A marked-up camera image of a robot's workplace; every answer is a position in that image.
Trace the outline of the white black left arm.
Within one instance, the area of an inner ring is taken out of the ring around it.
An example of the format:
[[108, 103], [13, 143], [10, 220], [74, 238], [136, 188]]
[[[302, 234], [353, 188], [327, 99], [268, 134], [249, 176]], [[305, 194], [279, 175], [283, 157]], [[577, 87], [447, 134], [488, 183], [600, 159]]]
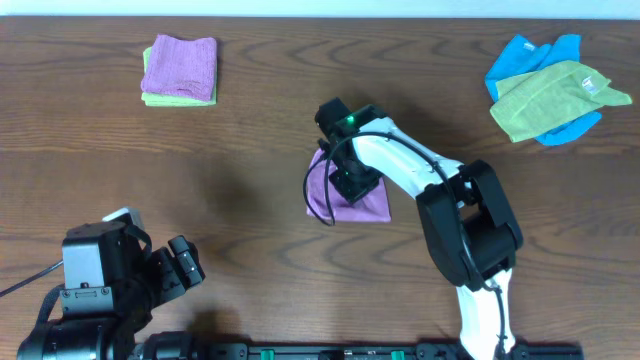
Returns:
[[18, 359], [137, 358], [152, 311], [201, 284], [195, 245], [178, 236], [155, 251], [131, 235], [68, 237], [65, 282], [43, 300]]

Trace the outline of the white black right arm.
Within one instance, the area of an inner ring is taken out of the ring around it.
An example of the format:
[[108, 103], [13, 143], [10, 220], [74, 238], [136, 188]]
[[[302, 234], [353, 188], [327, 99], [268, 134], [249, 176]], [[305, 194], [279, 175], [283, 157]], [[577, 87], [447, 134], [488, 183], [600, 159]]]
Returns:
[[412, 197], [429, 255], [456, 288], [462, 347], [473, 359], [505, 358], [515, 346], [508, 287], [523, 235], [493, 168], [429, 150], [374, 105], [352, 112], [333, 99], [315, 122], [336, 167], [325, 187], [355, 204], [387, 177]]

